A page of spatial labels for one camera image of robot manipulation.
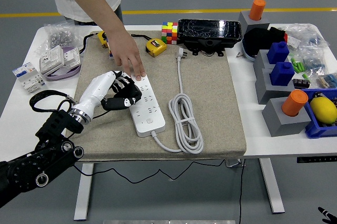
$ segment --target human hand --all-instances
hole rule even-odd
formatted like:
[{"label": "human hand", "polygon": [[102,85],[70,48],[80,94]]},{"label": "human hand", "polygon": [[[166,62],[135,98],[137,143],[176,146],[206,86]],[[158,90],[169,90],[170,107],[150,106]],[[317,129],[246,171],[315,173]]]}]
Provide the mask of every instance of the human hand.
[{"label": "human hand", "polygon": [[106,36],[116,65],[122,66],[123,71],[131,76],[130,62],[136,80],[141,80],[141,76],[145,77],[146,73],[139,50],[132,36],[124,29],[114,30],[111,34],[106,33]]},{"label": "human hand", "polygon": [[337,224],[337,217],[326,211],[325,209],[318,207],[318,210],[324,214],[327,219],[322,219],[323,222],[328,223],[328,224]]}]

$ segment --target blue plastic tray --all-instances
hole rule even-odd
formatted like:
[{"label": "blue plastic tray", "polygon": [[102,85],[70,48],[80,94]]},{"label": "blue plastic tray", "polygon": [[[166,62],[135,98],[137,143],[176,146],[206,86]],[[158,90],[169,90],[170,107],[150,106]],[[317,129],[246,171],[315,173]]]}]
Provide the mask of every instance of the blue plastic tray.
[{"label": "blue plastic tray", "polygon": [[[309,100],[313,98],[314,93],[317,91],[322,92],[328,99],[337,97],[337,89],[303,89],[303,91],[306,92]],[[311,118],[311,122],[305,127],[305,134],[308,138],[337,136],[337,126],[321,127],[308,102],[304,107]]]}]

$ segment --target gray block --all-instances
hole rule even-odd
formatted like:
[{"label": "gray block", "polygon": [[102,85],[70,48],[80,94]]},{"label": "gray block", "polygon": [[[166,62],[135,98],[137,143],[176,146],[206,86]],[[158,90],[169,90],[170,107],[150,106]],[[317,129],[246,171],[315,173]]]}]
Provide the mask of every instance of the gray block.
[{"label": "gray block", "polygon": [[255,75],[261,73],[260,69],[274,69],[275,64],[270,64],[268,61],[267,57],[268,51],[269,51],[268,49],[259,50],[259,53],[257,54],[253,64]]},{"label": "gray block", "polygon": [[269,27],[269,20],[267,18],[261,17],[259,21],[253,21],[249,18],[249,11],[241,11],[239,15],[239,22],[241,23],[241,33],[242,36],[246,34],[248,31],[254,28],[265,28],[268,29]]},{"label": "gray block", "polygon": [[311,121],[304,107],[294,117],[286,115],[281,108],[286,99],[287,97],[270,99],[262,111],[272,137],[298,134]]},{"label": "gray block", "polygon": [[287,86],[273,86],[270,81],[270,73],[273,69],[260,69],[261,73],[256,75],[255,89],[257,102],[267,104],[272,98],[287,97],[295,89],[293,81]]}]

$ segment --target orange cylinder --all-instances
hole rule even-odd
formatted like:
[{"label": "orange cylinder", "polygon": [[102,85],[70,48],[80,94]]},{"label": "orange cylinder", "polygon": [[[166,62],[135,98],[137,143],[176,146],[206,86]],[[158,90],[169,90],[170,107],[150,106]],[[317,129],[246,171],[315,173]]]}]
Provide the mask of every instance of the orange cylinder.
[{"label": "orange cylinder", "polygon": [[261,20],[264,7],[265,0],[254,0],[251,11],[249,13],[249,18],[253,21]]},{"label": "orange cylinder", "polygon": [[299,89],[292,91],[282,105],[282,111],[291,117],[296,116],[301,108],[308,102],[308,95]]}]

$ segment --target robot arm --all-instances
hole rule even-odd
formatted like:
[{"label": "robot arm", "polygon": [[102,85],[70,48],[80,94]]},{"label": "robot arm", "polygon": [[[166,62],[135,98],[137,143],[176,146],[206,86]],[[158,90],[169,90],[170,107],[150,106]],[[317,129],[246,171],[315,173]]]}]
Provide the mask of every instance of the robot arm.
[{"label": "robot arm", "polygon": [[[110,88],[116,94],[105,99]],[[21,192],[45,187],[83,157],[83,148],[63,136],[64,129],[80,134],[83,125],[93,119],[94,109],[99,105],[108,111],[121,110],[142,97],[132,79],[123,72],[108,72],[94,78],[80,102],[73,103],[69,112],[35,108],[39,100],[50,95],[65,96],[68,102],[72,102],[66,94],[53,90],[42,91],[31,98],[29,104],[34,111],[52,111],[52,114],[35,134],[39,142],[34,151],[9,162],[0,162],[0,208]]]}]

